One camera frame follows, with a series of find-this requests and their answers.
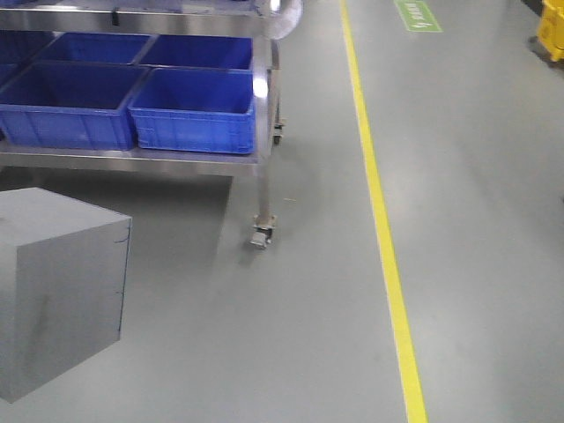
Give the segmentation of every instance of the green floor sign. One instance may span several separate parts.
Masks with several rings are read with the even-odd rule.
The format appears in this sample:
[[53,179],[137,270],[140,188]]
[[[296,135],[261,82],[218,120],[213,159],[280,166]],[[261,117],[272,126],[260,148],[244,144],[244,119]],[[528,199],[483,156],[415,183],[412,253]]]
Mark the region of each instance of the green floor sign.
[[399,14],[408,31],[415,33],[441,33],[442,29],[426,2],[396,0]]

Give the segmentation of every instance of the metal cart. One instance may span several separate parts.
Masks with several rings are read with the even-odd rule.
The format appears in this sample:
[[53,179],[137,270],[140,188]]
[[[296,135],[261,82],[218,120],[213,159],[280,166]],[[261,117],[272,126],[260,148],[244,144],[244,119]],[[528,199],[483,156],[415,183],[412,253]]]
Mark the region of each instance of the metal cart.
[[[278,20],[284,34],[293,29],[301,14],[301,0],[287,3],[293,4],[288,9],[293,24],[287,23],[287,16]],[[259,207],[250,241],[266,248],[276,223],[270,207],[269,161],[272,144],[278,143],[283,126],[279,119],[278,44],[274,40],[279,38],[280,28],[276,29],[279,33],[272,33],[279,10],[279,0],[36,0],[0,8],[0,29],[8,30],[251,38],[256,107],[256,150],[249,156],[140,148],[127,152],[30,148],[2,141],[0,167],[252,175],[257,180]]]

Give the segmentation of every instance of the yellow floor line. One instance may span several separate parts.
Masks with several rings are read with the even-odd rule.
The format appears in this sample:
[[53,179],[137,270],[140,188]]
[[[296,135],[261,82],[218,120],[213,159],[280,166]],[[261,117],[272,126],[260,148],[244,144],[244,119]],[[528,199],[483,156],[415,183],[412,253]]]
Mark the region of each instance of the yellow floor line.
[[367,171],[370,200],[374,212],[376,233],[380,246],[380,257],[384,281],[388,293],[391,322],[396,340],[397,361],[404,390],[405,409],[409,423],[427,423],[427,411],[423,399],[423,391],[419,380],[419,371],[413,349],[412,334],[405,310],[404,295],[397,269],[396,253],[392,240],[388,212],[384,203],[382,182],[376,164],[374,142],[368,120],[367,106],[360,83],[359,64],[354,49],[353,31],[346,0],[340,0],[341,18],[345,35],[346,54],[351,72],[354,103],[359,120],[360,141],[364,153],[364,163]]

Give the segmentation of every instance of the gray floor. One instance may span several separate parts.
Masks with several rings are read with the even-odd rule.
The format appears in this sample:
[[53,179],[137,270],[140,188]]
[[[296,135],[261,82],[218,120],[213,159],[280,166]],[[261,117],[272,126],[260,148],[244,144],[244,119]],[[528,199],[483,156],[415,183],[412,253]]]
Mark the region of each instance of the gray floor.
[[133,216],[123,338],[2,423],[404,421],[338,5],[312,3],[282,51],[268,251],[244,245],[252,179],[43,175]]
[[429,420],[564,420],[564,70],[518,0],[351,5]]
[[[349,2],[429,419],[560,423],[564,70],[518,0],[428,3],[443,34]],[[252,180],[42,175],[134,218],[123,339],[2,423],[405,422],[338,2],[282,51],[267,252]]]

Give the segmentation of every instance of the gray box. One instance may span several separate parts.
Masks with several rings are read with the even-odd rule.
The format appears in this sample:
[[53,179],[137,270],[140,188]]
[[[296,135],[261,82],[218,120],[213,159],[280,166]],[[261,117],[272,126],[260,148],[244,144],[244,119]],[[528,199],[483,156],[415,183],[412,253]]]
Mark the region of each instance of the gray box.
[[120,337],[131,218],[43,189],[0,192],[0,397]]

